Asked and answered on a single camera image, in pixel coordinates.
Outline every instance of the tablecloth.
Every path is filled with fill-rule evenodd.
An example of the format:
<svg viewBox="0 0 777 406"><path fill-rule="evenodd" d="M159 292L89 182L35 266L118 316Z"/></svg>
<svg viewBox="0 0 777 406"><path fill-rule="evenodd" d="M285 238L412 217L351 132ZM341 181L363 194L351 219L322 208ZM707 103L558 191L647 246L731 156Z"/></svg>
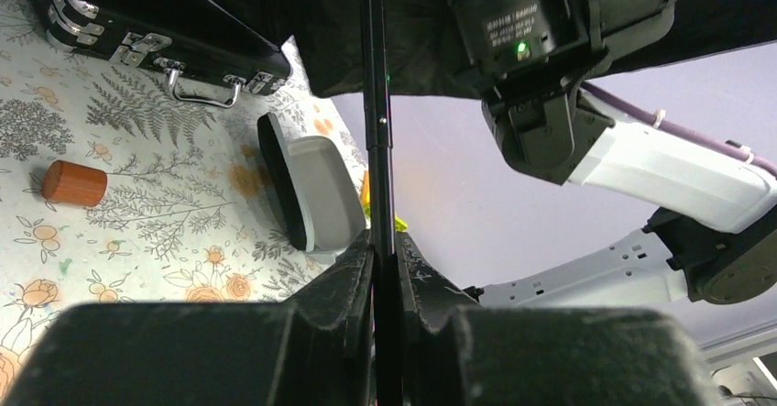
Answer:
<svg viewBox="0 0 777 406"><path fill-rule="evenodd" d="M290 246L256 121L328 136L358 188L365 163L329 100L294 75L229 110L182 104L163 77L56 50L26 0L0 0L0 396L41 334L83 302L276 301L325 266ZM186 83L185 91L224 97ZM94 208L44 200L48 165L108 173Z"/></svg>

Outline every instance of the black briefcase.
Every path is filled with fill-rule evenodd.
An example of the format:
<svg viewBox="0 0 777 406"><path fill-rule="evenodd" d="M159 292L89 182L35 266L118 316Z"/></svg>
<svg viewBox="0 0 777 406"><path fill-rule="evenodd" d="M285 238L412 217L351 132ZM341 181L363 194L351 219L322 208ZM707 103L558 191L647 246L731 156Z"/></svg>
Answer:
<svg viewBox="0 0 777 406"><path fill-rule="evenodd" d="M278 38L268 39L217 0L31 2L51 45L164 71L168 94L180 101L228 108L240 92L272 94L291 75ZM273 13L274 7L256 10ZM232 93L226 100L182 94L176 87L179 77L227 87Z"/></svg>

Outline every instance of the black cloth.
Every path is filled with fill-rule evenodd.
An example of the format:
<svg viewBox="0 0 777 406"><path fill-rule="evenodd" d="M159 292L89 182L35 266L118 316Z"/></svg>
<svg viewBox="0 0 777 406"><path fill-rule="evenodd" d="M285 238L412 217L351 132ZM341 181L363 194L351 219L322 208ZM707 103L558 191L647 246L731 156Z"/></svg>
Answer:
<svg viewBox="0 0 777 406"><path fill-rule="evenodd" d="M359 0L283 0L312 92L362 90ZM444 0L385 0L392 94L477 98L454 74L466 63ZM777 0L679 0L664 39L614 62L635 71L777 39Z"/></svg>

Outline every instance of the metal pole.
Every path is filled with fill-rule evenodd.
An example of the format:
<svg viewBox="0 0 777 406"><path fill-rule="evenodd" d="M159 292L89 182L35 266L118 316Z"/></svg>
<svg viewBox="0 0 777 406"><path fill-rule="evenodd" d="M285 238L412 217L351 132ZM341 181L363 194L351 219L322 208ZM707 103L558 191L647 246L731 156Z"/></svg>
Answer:
<svg viewBox="0 0 777 406"><path fill-rule="evenodd" d="M391 163L391 104L386 64L383 0L361 0L364 102L369 166L371 243L375 249L375 308L378 404L400 406L402 393L401 306L395 245Z"/></svg>

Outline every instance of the metal handle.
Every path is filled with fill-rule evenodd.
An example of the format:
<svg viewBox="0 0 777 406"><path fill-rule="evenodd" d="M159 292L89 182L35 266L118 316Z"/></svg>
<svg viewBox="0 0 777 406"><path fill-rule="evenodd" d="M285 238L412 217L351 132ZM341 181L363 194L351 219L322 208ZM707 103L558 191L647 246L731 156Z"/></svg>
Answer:
<svg viewBox="0 0 777 406"><path fill-rule="evenodd" d="M165 69L168 74L168 78L165 81L165 92L175 99L181 102L192 102L195 104L206 104L210 106L217 106L219 108L232 108L237 103L237 96L240 95L240 91L243 90L243 81L239 78L230 78L229 82L232 84L232 97L224 102L216 101L209 97L196 96L193 94L178 94L176 92L176 85L178 84L178 77L181 76L181 67L173 66Z"/></svg>

